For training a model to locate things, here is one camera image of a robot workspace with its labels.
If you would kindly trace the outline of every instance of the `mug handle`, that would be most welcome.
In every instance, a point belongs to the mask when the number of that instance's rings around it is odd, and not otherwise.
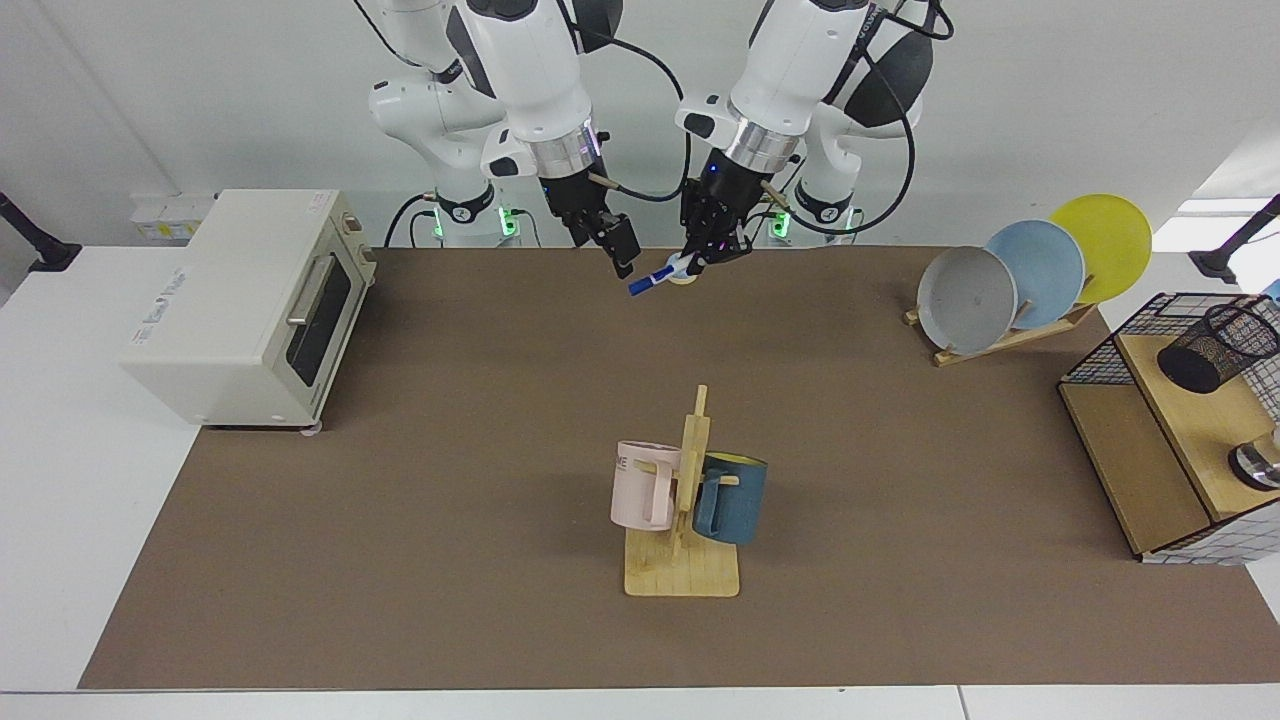
[[[719,498],[719,480],[724,473],[721,470],[708,470],[703,478],[703,496],[698,498],[698,510],[694,521],[707,528],[707,537],[714,538],[719,534],[719,523],[716,520],[716,501]]]
[[[644,519],[649,523],[666,524],[671,521],[667,514],[671,510],[671,465],[660,460],[654,461],[658,468],[658,478],[653,482],[653,503],[645,507]]]

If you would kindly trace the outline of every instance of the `oven door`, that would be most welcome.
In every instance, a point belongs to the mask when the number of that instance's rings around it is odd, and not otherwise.
[[[284,318],[276,377],[319,420],[320,406],[364,301],[365,281],[333,222],[316,242],[302,287]]]

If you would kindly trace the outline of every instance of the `blue mug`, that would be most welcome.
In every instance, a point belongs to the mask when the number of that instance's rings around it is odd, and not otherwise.
[[[694,532],[731,544],[751,542],[760,519],[767,469],[768,464],[755,457],[708,452],[694,509]],[[723,483],[727,475],[736,477],[737,484]]]

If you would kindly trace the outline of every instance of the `white wall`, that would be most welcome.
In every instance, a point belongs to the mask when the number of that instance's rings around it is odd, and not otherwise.
[[[1276,102],[1274,97],[1263,102]],[[1196,197],[1272,197],[1280,192],[1280,117],[1258,123]]]
[[[632,0],[621,35],[666,58],[686,87],[724,91],[759,5]],[[1280,54],[1280,4],[948,8],[957,36],[938,47],[915,188],[868,240],[983,242],[1094,191],[1132,196],[1158,227],[1256,120],[1280,117],[1276,99],[1256,96],[1256,68]],[[611,172],[669,187],[680,136],[663,77],[617,49],[585,65],[598,119],[613,131]],[[346,188],[380,232],[398,199],[430,184],[365,108],[372,82],[404,70],[349,0],[6,0],[0,187],[55,234],[87,243],[134,238],[131,192],[255,186]],[[897,190],[904,154],[900,141],[867,143],[859,202],[869,213]],[[531,181],[515,193],[539,209],[544,240],[567,243]],[[616,205],[644,242],[680,242],[675,205]]]
[[[0,222],[0,305],[18,290],[36,251],[8,223]]]

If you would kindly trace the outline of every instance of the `oven handle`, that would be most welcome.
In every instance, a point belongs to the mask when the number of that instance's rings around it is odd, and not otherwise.
[[[320,306],[324,287],[329,283],[329,275],[333,274],[333,268],[337,264],[338,259],[333,255],[316,258],[311,261],[307,281],[302,283],[302,292],[298,293],[298,299],[293,302],[293,309],[289,310],[289,316],[285,320],[289,325],[300,327],[311,322],[316,307]]]

